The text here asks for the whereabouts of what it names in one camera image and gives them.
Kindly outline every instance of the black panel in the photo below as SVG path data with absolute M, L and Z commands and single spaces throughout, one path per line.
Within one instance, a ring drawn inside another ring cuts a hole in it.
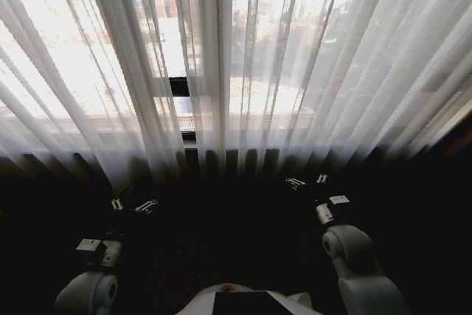
M 173 96 L 190 96 L 186 77 L 170 77 L 169 81 Z
M 228 291 L 215 295 L 213 315 L 291 315 L 265 291 Z

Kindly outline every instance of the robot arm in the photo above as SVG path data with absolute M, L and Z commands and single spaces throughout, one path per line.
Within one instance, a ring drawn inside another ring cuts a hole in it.
M 349 315 L 410 314 L 398 287 L 383 273 L 369 236 L 352 225 L 335 225 L 323 235 L 323 247 L 338 275 Z
M 83 239 L 77 251 L 89 271 L 76 276 L 55 300 L 57 314 L 108 315 L 117 297 L 118 281 L 111 274 L 122 244 L 115 240 Z
M 285 180 L 294 191 L 312 195 L 312 187 L 325 187 L 327 175 L 314 183 Z M 350 225 L 350 201 L 345 195 L 325 198 L 314 193 L 316 214 L 325 230 L 322 243 L 333 261 L 338 286 L 349 315 L 408 315 L 410 311 L 398 287 L 384 274 L 374 254 L 372 239 Z
M 55 310 L 59 314 L 108 315 L 117 290 L 118 282 L 114 275 L 87 271 L 59 293 Z

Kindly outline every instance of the dark floor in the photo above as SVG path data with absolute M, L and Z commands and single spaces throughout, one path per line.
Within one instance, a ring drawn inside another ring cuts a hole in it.
M 350 197 L 358 227 L 374 240 L 413 314 L 455 314 L 454 277 L 464 274 L 468 240 L 459 232 L 468 221 L 469 162 L 364 165 L 319 192 Z M 2 175 L 0 182 L 6 214 L 0 281 L 7 289 L 1 300 L 21 304 L 24 314 L 50 314 L 58 292 L 77 274 L 80 239 L 101 237 L 109 226 L 106 189 L 93 179 L 84 185 L 54 176 Z M 119 223 L 125 251 L 114 313 L 174 314 L 202 288 L 228 282 L 284 294 L 308 291 L 316 310 L 343 314 L 321 249 L 314 195 L 290 193 L 282 179 L 186 181 L 161 190 L 157 213 Z
M 309 291 L 317 310 L 343 313 L 312 198 L 285 190 L 282 181 L 190 190 L 163 198 L 156 218 L 136 222 L 123 258 L 117 314 L 136 307 L 140 314 L 175 314 L 217 283 Z

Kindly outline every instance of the curtain fold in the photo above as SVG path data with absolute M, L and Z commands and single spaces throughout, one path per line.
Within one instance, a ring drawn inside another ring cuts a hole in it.
M 219 61 L 221 90 L 205 95 L 224 102 L 220 144 L 239 174 L 411 157 L 470 111 L 471 0 L 177 2 L 190 96 L 201 100 L 215 82 L 204 63 Z M 219 55 L 205 52 L 216 35 Z M 201 139 L 199 156 L 216 147 Z
M 133 175 L 179 176 L 184 149 L 152 1 L 0 0 L 7 157 L 27 169 L 32 153 L 80 174 L 79 153 L 116 194 Z
M 222 172 L 226 152 L 223 135 L 226 102 L 220 65 L 218 0 L 176 0 L 187 82 L 195 120 L 198 161 Z

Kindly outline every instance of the window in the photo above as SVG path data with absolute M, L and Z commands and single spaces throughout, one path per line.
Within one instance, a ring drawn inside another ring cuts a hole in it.
M 195 123 L 190 102 L 184 55 L 178 28 L 176 0 L 156 0 L 162 52 L 170 80 L 178 126 L 185 142 L 195 141 Z

